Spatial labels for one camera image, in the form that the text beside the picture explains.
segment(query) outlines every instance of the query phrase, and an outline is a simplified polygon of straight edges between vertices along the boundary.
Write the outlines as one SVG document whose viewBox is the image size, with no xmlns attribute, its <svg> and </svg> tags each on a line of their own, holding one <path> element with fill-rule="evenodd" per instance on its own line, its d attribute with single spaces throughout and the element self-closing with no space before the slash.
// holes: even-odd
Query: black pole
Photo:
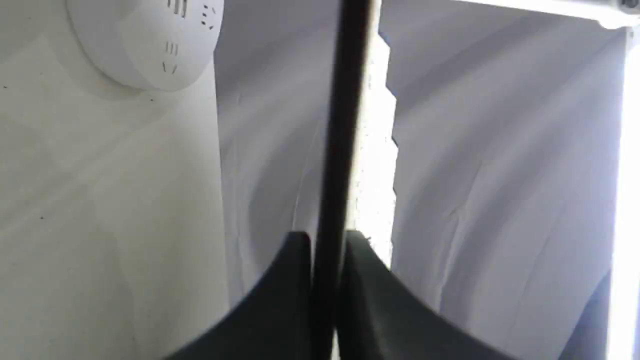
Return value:
<svg viewBox="0 0 640 360">
<path fill-rule="evenodd" d="M 311 290 L 314 360 L 329 360 L 344 260 L 344 226 L 375 0 L 342 0 Z"/>
</svg>

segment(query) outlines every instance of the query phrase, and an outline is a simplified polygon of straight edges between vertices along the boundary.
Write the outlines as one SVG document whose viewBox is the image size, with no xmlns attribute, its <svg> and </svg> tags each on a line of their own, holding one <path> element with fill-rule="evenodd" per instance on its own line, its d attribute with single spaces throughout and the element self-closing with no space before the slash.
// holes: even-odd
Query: white wall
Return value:
<svg viewBox="0 0 640 360">
<path fill-rule="evenodd" d="M 124 88 L 64 0 L 3 3 L 3 359 L 157 358 L 226 313 L 216 111 L 213 66 L 174 94 Z"/>
</svg>

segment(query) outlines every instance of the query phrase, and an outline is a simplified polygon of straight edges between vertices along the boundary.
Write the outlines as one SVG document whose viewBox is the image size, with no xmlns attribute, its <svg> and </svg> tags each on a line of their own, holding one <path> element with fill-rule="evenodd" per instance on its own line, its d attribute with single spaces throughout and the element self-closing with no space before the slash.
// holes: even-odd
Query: black plastic object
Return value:
<svg viewBox="0 0 640 360">
<path fill-rule="evenodd" d="M 375 0 L 342 1 L 340 11 L 311 297 L 314 360 L 329 360 L 332 352 L 349 177 L 374 4 Z"/>
<path fill-rule="evenodd" d="M 348 232 L 337 320 L 342 360 L 507 360 L 423 306 Z"/>
<path fill-rule="evenodd" d="M 168 359 L 310 359 L 310 257 L 307 234 L 289 233 L 260 282 L 233 312 Z"/>
</svg>

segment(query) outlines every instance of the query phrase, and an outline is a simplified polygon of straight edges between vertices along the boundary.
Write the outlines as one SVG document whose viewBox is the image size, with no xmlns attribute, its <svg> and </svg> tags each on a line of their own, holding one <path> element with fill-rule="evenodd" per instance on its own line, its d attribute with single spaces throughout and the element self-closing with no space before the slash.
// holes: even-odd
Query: smoke detector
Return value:
<svg viewBox="0 0 640 360">
<path fill-rule="evenodd" d="M 77 37 L 115 81 L 176 91 L 212 62 L 224 0 L 67 0 Z"/>
</svg>

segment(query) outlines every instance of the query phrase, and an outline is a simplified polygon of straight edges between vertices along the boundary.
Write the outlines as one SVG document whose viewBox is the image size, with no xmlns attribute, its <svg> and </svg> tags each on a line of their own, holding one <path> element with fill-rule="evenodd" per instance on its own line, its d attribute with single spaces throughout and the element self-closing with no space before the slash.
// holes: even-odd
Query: white fabric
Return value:
<svg viewBox="0 0 640 360">
<path fill-rule="evenodd" d="M 216 50 L 232 302 L 317 223 L 336 1 L 227 2 Z M 622 32 L 387 0 L 393 271 L 517 358 L 554 359 L 610 266 Z"/>
</svg>

